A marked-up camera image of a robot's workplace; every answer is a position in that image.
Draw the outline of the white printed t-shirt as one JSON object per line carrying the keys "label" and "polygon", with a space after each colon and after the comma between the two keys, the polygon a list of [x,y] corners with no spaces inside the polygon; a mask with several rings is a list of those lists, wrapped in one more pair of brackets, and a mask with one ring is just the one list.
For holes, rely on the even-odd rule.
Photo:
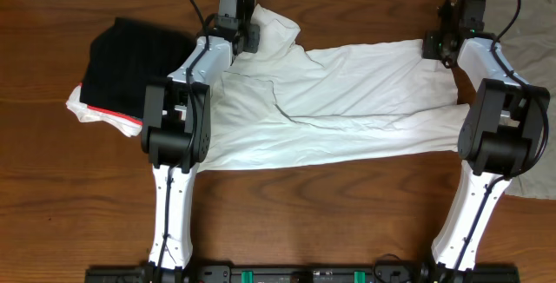
{"label": "white printed t-shirt", "polygon": [[257,7],[254,54],[212,88],[204,170],[291,168],[453,151],[468,107],[421,40],[305,50],[300,27]]}

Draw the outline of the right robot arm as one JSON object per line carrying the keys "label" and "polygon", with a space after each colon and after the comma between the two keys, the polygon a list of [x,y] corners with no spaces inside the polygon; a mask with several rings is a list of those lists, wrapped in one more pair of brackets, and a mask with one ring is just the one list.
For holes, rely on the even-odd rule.
{"label": "right robot arm", "polygon": [[486,2],[446,0],[438,10],[440,27],[426,33],[422,46],[423,58],[462,69],[475,89],[457,141],[460,183],[432,246],[438,267],[460,273],[474,269],[499,198],[539,160],[549,131],[549,92],[521,78],[499,37],[485,32]]}

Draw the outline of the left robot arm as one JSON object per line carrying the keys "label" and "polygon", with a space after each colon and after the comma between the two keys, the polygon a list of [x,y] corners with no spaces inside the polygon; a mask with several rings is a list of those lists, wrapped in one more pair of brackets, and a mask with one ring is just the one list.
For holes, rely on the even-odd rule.
{"label": "left robot arm", "polygon": [[149,264],[159,276],[184,270],[192,257],[193,189],[209,151],[211,88],[241,53],[258,50],[260,28],[251,20],[256,5],[256,0],[219,0],[185,62],[146,88],[142,151],[156,183]]}

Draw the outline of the olive grey garment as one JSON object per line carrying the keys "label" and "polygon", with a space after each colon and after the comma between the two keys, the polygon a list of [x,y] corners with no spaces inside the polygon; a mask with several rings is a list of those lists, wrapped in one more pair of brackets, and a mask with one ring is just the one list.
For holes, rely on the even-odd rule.
{"label": "olive grey garment", "polygon": [[521,0],[519,17],[501,38],[503,54],[517,74],[551,95],[546,151],[531,170],[513,179],[509,195],[555,198],[555,24],[555,0]]}

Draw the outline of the black folded garment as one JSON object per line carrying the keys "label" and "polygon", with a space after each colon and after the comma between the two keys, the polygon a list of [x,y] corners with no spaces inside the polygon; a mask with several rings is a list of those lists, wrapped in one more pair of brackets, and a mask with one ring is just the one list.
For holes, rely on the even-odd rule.
{"label": "black folded garment", "polygon": [[190,34],[118,17],[90,45],[80,102],[141,120],[149,81],[177,70],[194,49]]}

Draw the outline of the white folded garment red trim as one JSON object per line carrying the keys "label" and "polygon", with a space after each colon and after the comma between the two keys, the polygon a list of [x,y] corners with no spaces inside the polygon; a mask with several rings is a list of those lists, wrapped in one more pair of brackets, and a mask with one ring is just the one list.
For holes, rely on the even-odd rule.
{"label": "white folded garment red trim", "polygon": [[137,136],[142,131],[142,121],[129,115],[100,109],[80,101],[82,84],[71,92],[66,107],[79,122],[107,122],[127,137]]}

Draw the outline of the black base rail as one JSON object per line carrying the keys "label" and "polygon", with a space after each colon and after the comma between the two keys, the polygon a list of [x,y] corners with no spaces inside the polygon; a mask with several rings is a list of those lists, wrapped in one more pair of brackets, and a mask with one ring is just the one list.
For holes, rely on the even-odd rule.
{"label": "black base rail", "polygon": [[178,283],[412,283],[469,282],[520,283],[520,274],[513,266],[482,266],[449,276],[413,270],[401,263],[386,262],[376,267],[341,268],[248,268],[229,266],[200,267],[187,272],[180,268],[163,270],[160,282]]}

